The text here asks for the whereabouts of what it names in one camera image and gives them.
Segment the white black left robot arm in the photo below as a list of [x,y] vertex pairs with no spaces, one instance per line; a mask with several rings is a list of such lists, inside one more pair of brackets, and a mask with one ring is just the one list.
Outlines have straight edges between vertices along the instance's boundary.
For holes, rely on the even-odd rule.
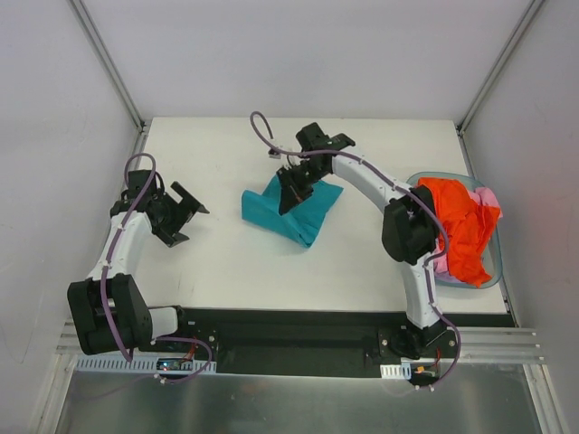
[[188,241],[182,228],[206,207],[179,182],[166,192],[160,174],[135,170],[128,186],[109,210],[110,230],[102,253],[84,280],[73,282],[67,299],[81,350],[86,355],[120,351],[126,357],[158,338],[180,352],[191,330],[179,322],[177,306],[148,307],[135,274],[145,241],[155,237],[168,248]]

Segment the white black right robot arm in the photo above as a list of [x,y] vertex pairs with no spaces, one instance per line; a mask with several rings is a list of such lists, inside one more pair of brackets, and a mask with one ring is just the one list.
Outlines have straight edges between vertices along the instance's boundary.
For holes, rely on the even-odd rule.
[[431,191],[411,187],[382,173],[358,152],[356,143],[340,133],[325,134],[317,123],[303,127],[296,139],[302,159],[281,168],[279,214],[304,203],[313,185],[336,175],[353,185],[383,215],[381,241],[391,259],[401,264],[406,296],[407,345],[417,356],[428,356],[446,330],[435,294],[433,259],[442,225],[436,217]]

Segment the teal t shirt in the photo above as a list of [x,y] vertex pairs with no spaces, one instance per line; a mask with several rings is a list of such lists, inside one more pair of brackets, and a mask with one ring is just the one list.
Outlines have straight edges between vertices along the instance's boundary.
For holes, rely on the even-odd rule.
[[280,215],[281,185],[278,177],[273,176],[262,193],[251,190],[242,193],[241,217],[246,222],[309,248],[342,192],[340,186],[319,181],[313,185],[313,194],[304,203]]

